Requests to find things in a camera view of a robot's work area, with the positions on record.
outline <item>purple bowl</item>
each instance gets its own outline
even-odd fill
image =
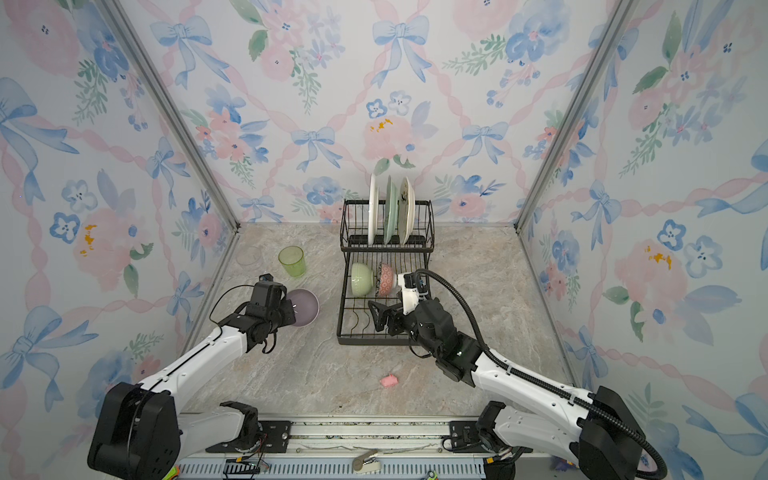
[[[297,288],[286,294],[286,298],[294,305],[296,323],[293,326],[307,326],[320,314],[320,301],[309,290]]]

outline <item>bowl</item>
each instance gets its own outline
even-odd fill
[[[365,296],[373,288],[373,270],[364,263],[353,263],[349,275],[353,296]]]
[[[317,295],[304,288],[297,288],[286,293],[286,298],[294,305],[296,323],[293,326],[307,326],[320,314],[320,301]]]
[[[376,295],[387,296],[395,286],[395,271],[384,262],[379,262],[378,274],[376,275]]]

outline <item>green plate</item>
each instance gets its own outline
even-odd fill
[[[392,182],[392,176],[386,182],[386,202],[384,203],[384,244],[388,245],[397,227],[397,186]]]

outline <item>marble countertop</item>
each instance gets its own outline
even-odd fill
[[[277,260],[288,245],[305,252],[307,271],[297,279]],[[554,381],[569,382],[536,278],[514,229],[437,226],[429,268],[462,293],[491,348]],[[407,346],[338,344],[344,274],[338,225],[244,225],[217,295],[231,286],[255,283],[262,273],[272,273],[288,290],[314,292],[320,301],[318,318],[302,328],[282,328],[271,354],[254,349],[232,362],[200,389],[186,411],[201,412],[235,400],[276,414],[479,415],[490,399],[479,389],[453,382],[434,359],[419,359]],[[450,293],[433,284],[432,294],[453,315],[459,330],[472,332]],[[248,298],[247,288],[230,292],[214,319],[224,318]],[[198,341],[211,330],[210,323],[203,324]],[[384,389],[379,380],[390,373],[399,384]]]

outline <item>clear glass cup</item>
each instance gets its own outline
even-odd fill
[[[235,261],[241,266],[258,266],[262,262],[261,249],[253,245],[243,246],[235,254]]]
[[[301,250],[296,245],[283,248],[277,255],[277,259],[291,276],[302,276],[306,272],[304,250]]]

